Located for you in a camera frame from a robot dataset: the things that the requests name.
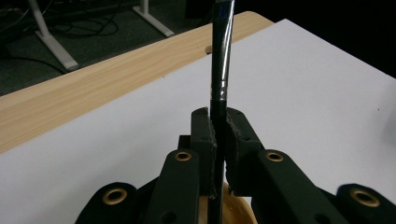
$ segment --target dark floor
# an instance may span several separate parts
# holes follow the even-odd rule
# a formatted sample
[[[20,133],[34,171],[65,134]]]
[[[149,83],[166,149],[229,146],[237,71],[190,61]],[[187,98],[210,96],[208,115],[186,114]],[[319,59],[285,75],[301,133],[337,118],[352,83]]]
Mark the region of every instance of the dark floor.
[[[45,11],[51,33],[82,67],[165,39],[132,11],[139,0],[37,2]],[[212,2],[149,0],[149,12],[178,35],[210,21],[205,16],[210,15]],[[236,0],[235,4],[235,13],[250,10],[274,22],[289,19],[396,77],[396,13],[390,0],[334,0],[320,4]],[[24,0],[0,3],[0,95],[66,72],[35,36],[30,12],[23,16],[26,7]]]
[[[79,2],[79,5],[61,4],[62,1],[54,0],[45,14],[50,32],[81,67],[165,39],[163,34],[132,11],[132,6],[138,6],[139,1],[93,1],[108,3],[109,7],[95,11],[92,8],[97,9],[99,6],[84,4],[84,2]],[[121,7],[117,7],[119,2],[122,2]],[[184,8],[183,0],[149,1],[149,13],[176,34],[196,28],[201,21],[200,19],[185,19]],[[2,56],[0,59],[0,95],[66,73],[62,65],[34,34],[35,27],[32,25],[35,23],[27,17],[31,15],[26,16],[24,24],[19,24],[20,27],[13,27],[12,32],[0,33],[3,38],[0,43]],[[96,31],[102,29],[104,25],[106,27],[100,34],[97,34]]]

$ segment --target white metal frame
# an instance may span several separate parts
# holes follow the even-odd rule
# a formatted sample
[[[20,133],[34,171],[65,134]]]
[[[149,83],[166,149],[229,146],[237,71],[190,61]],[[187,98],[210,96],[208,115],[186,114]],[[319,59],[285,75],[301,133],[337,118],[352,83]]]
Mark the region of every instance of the white metal frame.
[[[35,22],[38,25],[39,31],[35,33],[43,41],[43,43],[49,48],[52,54],[59,60],[64,68],[71,72],[79,69],[79,64],[70,56],[70,54],[64,49],[64,47],[52,36],[46,22],[44,21],[43,15],[41,14],[40,8],[38,7],[36,0],[28,0],[30,9],[32,9]]]
[[[140,6],[134,7],[134,11],[148,23],[154,26],[157,30],[163,33],[166,37],[175,34],[149,14],[149,0],[140,0]]]

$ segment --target wooden table edge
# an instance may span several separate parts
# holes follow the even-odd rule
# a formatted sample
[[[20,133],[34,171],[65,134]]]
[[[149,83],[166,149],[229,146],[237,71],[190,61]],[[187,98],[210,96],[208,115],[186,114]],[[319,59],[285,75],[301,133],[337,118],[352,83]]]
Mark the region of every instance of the wooden table edge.
[[[233,42],[271,24],[251,11],[235,15]],[[0,153],[205,57],[211,29],[208,24],[0,97]]]

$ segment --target screw hole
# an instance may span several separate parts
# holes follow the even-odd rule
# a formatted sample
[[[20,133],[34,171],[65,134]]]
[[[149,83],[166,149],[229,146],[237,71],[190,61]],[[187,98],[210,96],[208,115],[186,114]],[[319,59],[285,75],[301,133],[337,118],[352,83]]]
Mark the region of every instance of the screw hole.
[[[169,223],[174,223],[177,219],[177,216],[173,212],[166,212],[161,216],[161,221],[163,223],[169,224]]]
[[[103,196],[103,202],[108,205],[115,205],[124,201],[127,194],[125,189],[110,189]]]
[[[358,203],[369,207],[378,207],[380,205],[379,200],[374,195],[362,189],[352,189],[350,196]]]
[[[205,48],[205,53],[206,53],[206,55],[209,55],[209,54],[212,53],[212,46],[211,46],[211,45],[209,45],[209,46],[207,46],[207,47]]]
[[[328,217],[326,217],[323,214],[316,214],[315,215],[315,221],[319,224],[330,224],[330,220]]]
[[[177,161],[189,161],[191,159],[191,154],[188,152],[179,152],[176,154]]]
[[[270,161],[283,161],[283,156],[275,152],[266,152],[265,157]]]

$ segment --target white tabletop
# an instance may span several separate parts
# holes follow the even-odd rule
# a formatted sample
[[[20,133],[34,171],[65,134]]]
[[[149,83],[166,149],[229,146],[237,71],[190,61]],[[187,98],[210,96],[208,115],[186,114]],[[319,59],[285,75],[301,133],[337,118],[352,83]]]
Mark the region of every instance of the white tabletop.
[[[0,155],[2,223],[74,223],[112,182],[141,187],[209,105],[210,56]],[[229,107],[266,148],[330,193],[376,189],[396,203],[396,80],[278,22],[232,46]]]

